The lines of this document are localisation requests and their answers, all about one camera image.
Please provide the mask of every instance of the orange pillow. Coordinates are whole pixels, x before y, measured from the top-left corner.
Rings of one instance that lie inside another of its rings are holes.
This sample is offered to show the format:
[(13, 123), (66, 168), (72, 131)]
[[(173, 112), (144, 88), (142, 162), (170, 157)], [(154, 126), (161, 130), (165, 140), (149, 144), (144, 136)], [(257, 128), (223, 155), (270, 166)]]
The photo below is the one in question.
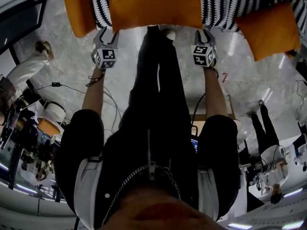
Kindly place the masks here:
[(247, 39), (255, 61), (301, 47), (294, 13), (288, 1), (235, 18), (235, 22)]
[(201, 0), (109, 0), (113, 31), (151, 24), (202, 29)]

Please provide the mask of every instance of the marble floor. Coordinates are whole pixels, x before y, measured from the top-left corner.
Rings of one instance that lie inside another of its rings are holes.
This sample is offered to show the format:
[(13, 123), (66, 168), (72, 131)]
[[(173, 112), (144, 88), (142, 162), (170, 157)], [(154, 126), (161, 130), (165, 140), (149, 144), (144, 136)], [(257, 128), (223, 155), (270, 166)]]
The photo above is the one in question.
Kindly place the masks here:
[[(204, 76), (202, 69), (193, 65), (190, 45), (194, 41), (195, 29), (187, 27), (174, 28), (177, 37), (174, 45), (180, 65), (185, 95), (190, 112), (193, 113), (198, 99), (203, 95)], [(128, 97), (136, 75), (138, 51), (146, 28), (135, 28), (120, 32), (119, 58), (114, 68), (107, 70), (105, 86), (111, 91), (120, 110), (128, 106)], [(38, 39), (51, 43), (55, 59), (39, 71), (32, 79), (36, 88), (60, 82), (82, 92), (86, 91), (88, 76), (94, 64), (90, 58), (93, 38), (97, 32), (91, 32), (84, 38), (76, 38), (71, 30), (65, 10), (64, 0), (47, 0), (42, 26), (15, 44), (17, 56), (22, 61), (34, 50)], [(238, 142), (248, 142), (251, 153), (257, 153), (257, 140), (251, 120), (246, 112), (257, 109), (258, 100), (265, 97), (270, 117), (278, 119), (282, 113), (298, 117), (300, 122), (306, 118), (307, 107), (304, 105), (299, 115), (302, 99), (296, 94), (297, 82), (302, 77), (295, 70), (295, 60), (289, 60), (284, 54), (267, 57), (254, 62), (247, 41), (240, 34), (221, 32), (213, 28), (218, 49), (217, 69), (220, 83), (225, 95), (231, 95), (236, 117), (241, 122)], [(307, 96), (307, 87), (299, 82), (299, 93)], [(55, 101), (67, 108), (67, 119), (78, 111), (84, 95), (66, 87), (45, 88), (39, 91), (48, 100)], [(107, 96), (105, 101), (112, 102)], [(165, 107), (171, 112), (173, 107)], [(204, 113), (204, 103), (198, 113)], [(106, 138), (111, 135), (115, 117), (115, 108), (105, 104), (102, 119)]]

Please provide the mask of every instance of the ceiling light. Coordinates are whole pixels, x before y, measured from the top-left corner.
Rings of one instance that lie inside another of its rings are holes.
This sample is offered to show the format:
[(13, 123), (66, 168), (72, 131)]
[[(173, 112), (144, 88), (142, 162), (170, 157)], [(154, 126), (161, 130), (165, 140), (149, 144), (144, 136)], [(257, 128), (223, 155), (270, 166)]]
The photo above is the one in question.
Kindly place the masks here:
[(5, 165), (3, 165), (2, 163), (0, 163), (0, 167), (4, 168), (6, 171), (8, 171), (8, 170), (9, 170), (9, 168), (8, 168), (8, 167), (6, 167)]
[(235, 228), (235, 229), (251, 229), (253, 226), (251, 225), (243, 225), (243, 224), (237, 224), (237, 223), (230, 223), (228, 224), (230, 228)]
[(302, 190), (303, 190), (302, 188), (297, 189), (297, 190), (295, 190), (295, 191), (293, 191), (293, 192), (290, 192), (290, 193), (286, 194), (286, 195), (285, 195), (285, 196), (283, 196), (283, 197), (289, 197), (289, 196), (292, 196), (292, 195), (298, 194), (298, 193), (299, 193), (299, 192), (301, 192)]
[(19, 184), (16, 184), (18, 187), (20, 187), (21, 189), (23, 189), (23, 190), (26, 190), (26, 191), (28, 191), (28, 192), (31, 192), (31, 193), (34, 193), (34, 194), (37, 194), (37, 192), (36, 191), (34, 191), (34, 190), (31, 190), (31, 189), (29, 189), (29, 188), (26, 188), (26, 187), (24, 187), (24, 186), (21, 186), (21, 185), (19, 185)]
[(283, 230), (290, 230), (290, 229), (297, 229), (299, 228), (302, 224), (304, 223), (304, 221), (297, 221), (297, 222), (293, 222), (293, 223), (289, 223), (283, 226)]

